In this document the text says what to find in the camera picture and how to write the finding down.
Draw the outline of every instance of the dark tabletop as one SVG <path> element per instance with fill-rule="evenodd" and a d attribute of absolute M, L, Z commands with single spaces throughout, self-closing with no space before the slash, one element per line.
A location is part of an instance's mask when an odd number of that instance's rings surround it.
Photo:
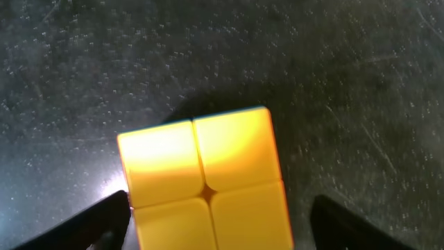
<path fill-rule="evenodd" d="M 297 249 L 317 194 L 444 248 L 441 1 L 0 1 L 0 249 L 125 188 L 116 135 L 271 110 Z M 126 249 L 136 249 L 130 225 Z"/>

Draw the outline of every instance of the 2x2 puzzle cube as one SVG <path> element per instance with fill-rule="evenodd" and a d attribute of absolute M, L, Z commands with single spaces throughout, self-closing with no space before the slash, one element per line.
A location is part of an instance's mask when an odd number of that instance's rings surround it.
<path fill-rule="evenodd" d="M 123 133 L 118 143 L 142 250 L 293 248 L 266 108 Z"/>

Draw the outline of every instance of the yellow square tile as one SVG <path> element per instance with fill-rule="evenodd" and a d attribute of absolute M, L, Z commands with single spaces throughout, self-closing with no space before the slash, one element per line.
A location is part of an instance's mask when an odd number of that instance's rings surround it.
<path fill-rule="evenodd" d="M 216 250 L 207 203 L 199 198 L 135 209 L 141 250 Z"/>
<path fill-rule="evenodd" d="M 134 208 L 196 196 L 203 189 L 190 121 L 123 133 L 117 141 Z"/>
<path fill-rule="evenodd" d="M 218 193 L 211 211 L 219 250 L 293 249 L 282 182 Z"/>
<path fill-rule="evenodd" d="M 193 121 L 205 179 L 216 191 L 280 179 L 270 112 L 254 108 Z"/>

